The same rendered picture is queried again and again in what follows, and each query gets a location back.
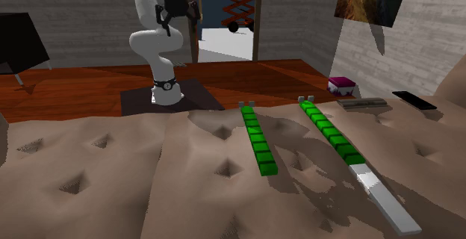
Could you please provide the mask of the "orange scissor lift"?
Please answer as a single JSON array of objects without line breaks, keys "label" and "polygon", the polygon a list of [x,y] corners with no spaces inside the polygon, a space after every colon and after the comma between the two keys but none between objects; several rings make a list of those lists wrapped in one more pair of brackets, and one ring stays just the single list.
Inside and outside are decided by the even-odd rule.
[{"label": "orange scissor lift", "polygon": [[221,21],[222,26],[235,33],[239,27],[248,28],[251,32],[254,31],[254,13],[255,5],[251,4],[255,0],[229,0],[230,5],[223,7],[223,11],[229,14],[229,17]]}]

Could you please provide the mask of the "black cabinet on legs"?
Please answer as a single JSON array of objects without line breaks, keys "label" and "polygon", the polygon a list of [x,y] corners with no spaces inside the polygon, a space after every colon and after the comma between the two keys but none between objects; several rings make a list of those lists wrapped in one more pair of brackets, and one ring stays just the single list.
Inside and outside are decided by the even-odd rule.
[{"label": "black cabinet on legs", "polygon": [[49,63],[50,57],[28,13],[0,13],[0,75],[19,74],[31,67]]}]

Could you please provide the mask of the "magenta and white box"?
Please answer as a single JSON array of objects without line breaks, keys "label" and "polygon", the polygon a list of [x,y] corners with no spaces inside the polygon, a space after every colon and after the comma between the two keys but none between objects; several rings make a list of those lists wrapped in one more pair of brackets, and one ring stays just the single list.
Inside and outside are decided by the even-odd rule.
[{"label": "magenta and white box", "polygon": [[351,96],[356,83],[347,77],[331,77],[328,80],[327,90],[334,96]]}]

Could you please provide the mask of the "beige tufted sofa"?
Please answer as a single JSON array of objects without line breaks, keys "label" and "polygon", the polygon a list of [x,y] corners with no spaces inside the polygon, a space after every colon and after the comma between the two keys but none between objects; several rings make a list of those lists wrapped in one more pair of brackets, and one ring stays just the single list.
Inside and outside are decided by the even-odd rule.
[{"label": "beige tufted sofa", "polygon": [[399,236],[298,104],[10,124],[0,239],[466,239],[466,55],[422,111],[317,107],[422,228]]}]

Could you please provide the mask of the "black phone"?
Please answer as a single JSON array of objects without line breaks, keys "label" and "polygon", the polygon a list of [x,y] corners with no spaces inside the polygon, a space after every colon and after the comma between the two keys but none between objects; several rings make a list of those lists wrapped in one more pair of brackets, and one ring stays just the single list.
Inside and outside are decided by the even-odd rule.
[{"label": "black phone", "polygon": [[421,99],[409,91],[399,90],[393,91],[392,93],[419,110],[435,110],[437,108],[433,104]]}]

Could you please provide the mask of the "brown door frame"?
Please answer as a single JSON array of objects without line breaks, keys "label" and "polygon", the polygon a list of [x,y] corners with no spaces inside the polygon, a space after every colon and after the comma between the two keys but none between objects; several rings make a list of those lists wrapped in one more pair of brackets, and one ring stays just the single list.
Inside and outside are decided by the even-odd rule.
[{"label": "brown door frame", "polygon": [[255,0],[254,31],[240,26],[235,33],[230,32],[221,21],[229,17],[223,7],[230,5],[229,0],[196,0],[202,18],[196,33],[191,36],[193,61],[220,62],[231,60],[257,60],[258,39],[260,34],[261,2]]}]

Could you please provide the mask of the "green-handled silver knife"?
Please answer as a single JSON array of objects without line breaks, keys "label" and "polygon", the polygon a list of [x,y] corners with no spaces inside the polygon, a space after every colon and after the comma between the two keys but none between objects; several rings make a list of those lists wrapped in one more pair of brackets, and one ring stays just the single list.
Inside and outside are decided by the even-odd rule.
[{"label": "green-handled silver knife", "polygon": [[299,96],[297,101],[301,109],[314,123],[320,133],[328,140],[332,148],[339,154],[349,171],[384,218],[391,224],[399,236],[416,235],[422,228],[399,203],[392,192],[386,188],[379,177],[366,164],[365,157],[351,142],[335,127],[335,125],[312,102],[313,96]]}]

